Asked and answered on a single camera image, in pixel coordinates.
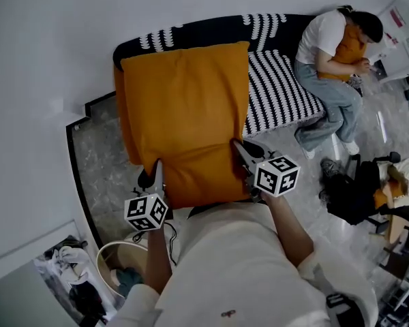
jeans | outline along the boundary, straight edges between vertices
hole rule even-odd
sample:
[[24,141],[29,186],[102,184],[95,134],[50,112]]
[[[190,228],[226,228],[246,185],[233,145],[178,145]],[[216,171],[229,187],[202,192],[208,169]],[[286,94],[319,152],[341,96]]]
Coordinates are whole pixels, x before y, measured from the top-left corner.
[[300,85],[322,102],[327,113],[312,125],[300,127],[295,132],[297,142],[307,151],[334,133],[342,142],[352,142],[362,106],[358,92],[341,80],[319,79],[313,64],[295,61],[294,74]]

white shirt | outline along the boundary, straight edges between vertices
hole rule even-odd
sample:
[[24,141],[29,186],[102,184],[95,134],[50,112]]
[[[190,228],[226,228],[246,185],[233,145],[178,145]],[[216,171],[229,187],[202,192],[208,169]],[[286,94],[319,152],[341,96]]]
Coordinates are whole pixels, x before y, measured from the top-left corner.
[[330,326],[313,268],[339,292],[378,314],[370,284],[330,245],[316,244],[298,268],[284,255],[267,206],[225,204],[183,225],[179,265],[162,295],[135,285],[109,327]]
[[304,64],[315,64],[318,49],[335,56],[346,25],[346,18],[337,10],[315,17],[303,32],[295,59]]
[[[385,182],[389,179],[388,167],[391,165],[389,162],[378,163],[380,180]],[[405,159],[399,163],[395,163],[394,167],[398,172],[403,174],[404,178],[409,183],[409,159]],[[409,206],[409,186],[407,195],[400,196],[394,199],[394,208]]]

marble floor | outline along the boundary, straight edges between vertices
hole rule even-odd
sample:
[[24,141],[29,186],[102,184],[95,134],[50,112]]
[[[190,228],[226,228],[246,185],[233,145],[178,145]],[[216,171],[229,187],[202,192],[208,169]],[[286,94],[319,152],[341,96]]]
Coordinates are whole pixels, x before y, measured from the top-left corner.
[[[363,113],[356,138],[363,160],[387,155],[390,151],[409,157],[409,102],[405,100],[404,87],[402,81],[380,85],[374,78],[364,79]],[[379,125],[379,112],[384,118],[386,141]],[[107,243],[130,233],[131,228],[123,220],[123,202],[134,197],[130,183],[136,167],[129,163],[123,145],[115,97],[95,104],[91,113],[91,120],[74,128],[73,140],[89,209],[102,241]],[[313,238],[327,238],[350,258],[381,296],[394,282],[390,274],[377,267],[386,241],[369,235],[373,226],[368,222],[351,226],[328,214],[318,199],[318,179],[320,160],[334,156],[331,140],[324,142],[315,158],[308,161],[294,139],[295,129],[294,126],[276,129],[255,139],[288,154],[301,165],[297,190],[286,196],[299,221]],[[340,155],[345,165],[348,154],[342,146]],[[186,211],[175,211],[178,230],[186,215]]]

black hair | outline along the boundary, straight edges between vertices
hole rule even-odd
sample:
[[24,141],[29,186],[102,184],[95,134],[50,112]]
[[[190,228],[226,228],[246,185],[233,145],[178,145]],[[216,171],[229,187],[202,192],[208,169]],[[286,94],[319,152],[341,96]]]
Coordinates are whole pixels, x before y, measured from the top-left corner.
[[341,6],[337,10],[345,17],[351,18],[371,40],[380,42],[383,37],[383,25],[379,17],[369,12],[354,11],[350,5]]

black and white cube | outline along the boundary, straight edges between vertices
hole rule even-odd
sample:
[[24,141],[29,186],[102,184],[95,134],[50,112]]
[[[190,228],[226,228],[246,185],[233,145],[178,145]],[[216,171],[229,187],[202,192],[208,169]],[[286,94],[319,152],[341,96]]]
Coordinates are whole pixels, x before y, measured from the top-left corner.
[[138,231],[159,229],[163,226],[168,207],[159,195],[153,193],[126,200],[124,219]]
[[295,189],[300,166],[289,156],[275,157],[256,165],[254,186],[274,196],[281,196]]

